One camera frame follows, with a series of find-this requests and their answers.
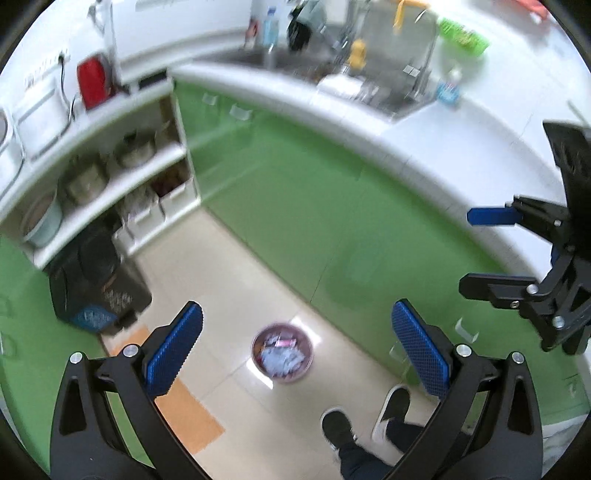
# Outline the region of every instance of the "yellow bottle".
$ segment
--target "yellow bottle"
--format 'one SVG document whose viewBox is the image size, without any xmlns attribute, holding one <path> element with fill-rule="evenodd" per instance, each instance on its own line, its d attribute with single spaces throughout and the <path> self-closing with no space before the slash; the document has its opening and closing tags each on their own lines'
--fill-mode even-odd
<svg viewBox="0 0 591 480">
<path fill-rule="evenodd" d="M 365 67 L 365 55 L 367 47 L 363 40 L 355 40 L 351 45 L 351 54 L 348 64 L 353 70 L 362 70 Z"/>
</svg>

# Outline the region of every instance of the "red appliance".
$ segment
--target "red appliance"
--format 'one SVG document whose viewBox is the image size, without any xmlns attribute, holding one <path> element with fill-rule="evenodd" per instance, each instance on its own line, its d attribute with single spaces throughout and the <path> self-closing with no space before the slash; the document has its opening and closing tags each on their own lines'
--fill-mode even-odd
<svg viewBox="0 0 591 480">
<path fill-rule="evenodd" d="M 87 110 L 100 105 L 113 94 L 111 66 L 103 54 L 88 57 L 76 69 L 82 102 Z"/>
</svg>

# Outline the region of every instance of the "black trash can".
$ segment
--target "black trash can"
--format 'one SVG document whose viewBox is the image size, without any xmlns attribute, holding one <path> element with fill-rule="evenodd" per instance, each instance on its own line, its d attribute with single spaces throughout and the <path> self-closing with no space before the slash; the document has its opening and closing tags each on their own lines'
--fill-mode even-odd
<svg viewBox="0 0 591 480">
<path fill-rule="evenodd" d="M 152 302 L 140 274 L 121 261 L 110 230 L 91 224 L 49 266 L 56 316 L 91 332 L 115 333 Z"/>
</svg>

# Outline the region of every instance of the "rice cooker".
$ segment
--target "rice cooker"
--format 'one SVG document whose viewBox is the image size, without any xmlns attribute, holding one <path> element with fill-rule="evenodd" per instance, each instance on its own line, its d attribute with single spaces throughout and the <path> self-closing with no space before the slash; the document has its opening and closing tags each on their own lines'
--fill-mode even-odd
<svg viewBox="0 0 591 480">
<path fill-rule="evenodd" d="M 12 116 L 28 159 L 35 159 L 60 138 L 68 127 L 69 113 L 55 77 L 27 89 Z"/>
<path fill-rule="evenodd" d="M 8 110 L 0 106 L 0 198 L 21 171 L 24 151 Z"/>
</svg>

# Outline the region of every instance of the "tiled floor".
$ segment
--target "tiled floor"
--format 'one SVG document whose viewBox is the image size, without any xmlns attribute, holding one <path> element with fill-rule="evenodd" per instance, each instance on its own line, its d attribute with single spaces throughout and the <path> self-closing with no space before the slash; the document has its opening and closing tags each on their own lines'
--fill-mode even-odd
<svg viewBox="0 0 591 480">
<path fill-rule="evenodd" d="M 195 455 L 215 480 L 340 479 L 319 422 L 332 406 L 345 409 L 363 445 L 389 463 L 399 458 L 392 446 L 369 439 L 397 379 L 292 293 L 206 210 L 142 251 L 138 263 L 154 296 L 139 320 L 150 330 L 169 323 L 188 300 L 202 305 L 203 333 L 180 378 L 225 430 Z M 261 377 L 250 360 L 254 336 L 274 322 L 302 326 L 315 343 L 309 373 L 291 385 Z M 413 391 L 407 419 L 424 424 L 433 409 Z"/>
</svg>

